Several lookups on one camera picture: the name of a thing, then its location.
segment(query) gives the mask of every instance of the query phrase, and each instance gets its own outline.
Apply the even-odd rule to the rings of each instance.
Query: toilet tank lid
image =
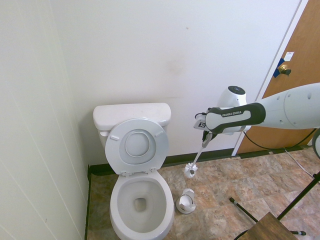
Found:
[[[170,122],[171,109],[166,103],[132,103],[97,106],[93,111],[94,125],[103,131],[134,118],[147,118],[164,127]]]

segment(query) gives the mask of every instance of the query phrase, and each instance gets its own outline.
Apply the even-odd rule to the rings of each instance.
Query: white toilet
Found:
[[[174,220],[174,201],[157,172],[168,154],[166,103],[97,106],[93,120],[106,158],[118,180],[110,218],[122,240],[162,240]]]

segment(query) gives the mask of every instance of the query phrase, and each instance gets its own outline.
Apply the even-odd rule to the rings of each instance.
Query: wooden door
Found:
[[[295,87],[320,82],[320,1],[309,0],[301,18],[282,55],[294,52],[291,61],[286,61],[292,70],[289,76],[281,74],[272,77],[263,98]],[[247,135],[257,144],[266,148],[290,147],[305,138],[312,129],[287,130],[253,126]],[[301,143],[307,144],[312,136]],[[237,153],[261,151],[262,148],[251,143],[246,137],[243,139]]]

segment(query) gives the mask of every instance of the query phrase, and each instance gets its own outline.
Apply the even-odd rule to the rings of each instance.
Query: toilet brush holder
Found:
[[[195,192],[190,188],[186,188],[175,202],[176,209],[182,214],[192,213],[196,209],[194,198]]]

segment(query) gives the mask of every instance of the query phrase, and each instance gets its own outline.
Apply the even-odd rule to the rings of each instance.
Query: metal stand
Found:
[[[320,181],[320,171],[317,174],[313,175],[314,179],[312,182],[309,183],[308,186],[303,189],[303,191],[283,210],[283,212],[277,217],[277,219],[280,221],[319,181]],[[247,214],[253,221],[256,223],[258,220],[252,216],[247,210],[245,210],[237,201],[235,201],[232,197],[229,198],[230,202],[232,202],[235,206],[240,208],[245,214]],[[239,239],[243,234],[245,234],[248,230],[243,231],[240,233],[234,240]],[[296,235],[306,235],[305,231],[290,231],[292,234]]]

